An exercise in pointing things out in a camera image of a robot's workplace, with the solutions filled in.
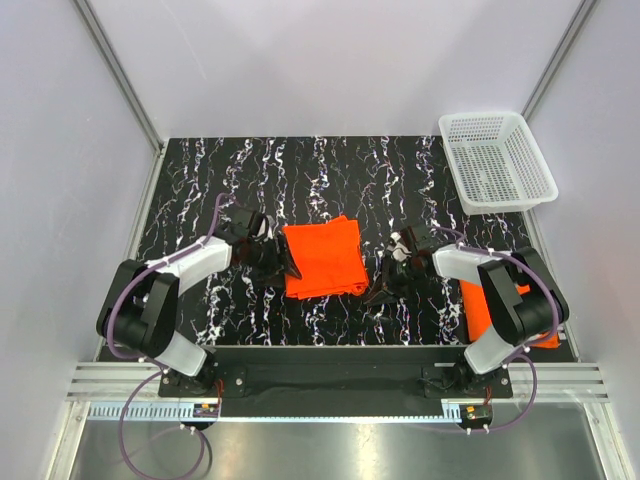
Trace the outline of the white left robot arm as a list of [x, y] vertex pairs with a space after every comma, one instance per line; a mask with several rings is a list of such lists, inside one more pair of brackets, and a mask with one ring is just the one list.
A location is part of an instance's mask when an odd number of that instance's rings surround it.
[[221, 386], [215, 354], [178, 332], [178, 303], [201, 281], [238, 264], [250, 267], [263, 284], [281, 287], [288, 277], [302, 277], [285, 235], [272, 231], [265, 214], [237, 207], [229, 220], [168, 257], [122, 262], [96, 331], [114, 356], [149, 359], [165, 381], [206, 395]]

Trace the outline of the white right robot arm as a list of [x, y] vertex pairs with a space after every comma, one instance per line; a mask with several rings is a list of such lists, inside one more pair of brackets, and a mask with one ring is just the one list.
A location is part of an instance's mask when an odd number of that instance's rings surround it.
[[394, 232], [364, 303], [396, 303], [428, 276], [479, 286], [488, 309], [488, 328], [440, 377], [420, 379], [438, 392], [472, 397], [485, 392], [518, 354], [552, 338], [568, 319], [569, 306], [534, 248], [503, 252], [465, 242], [458, 231], [426, 224]]

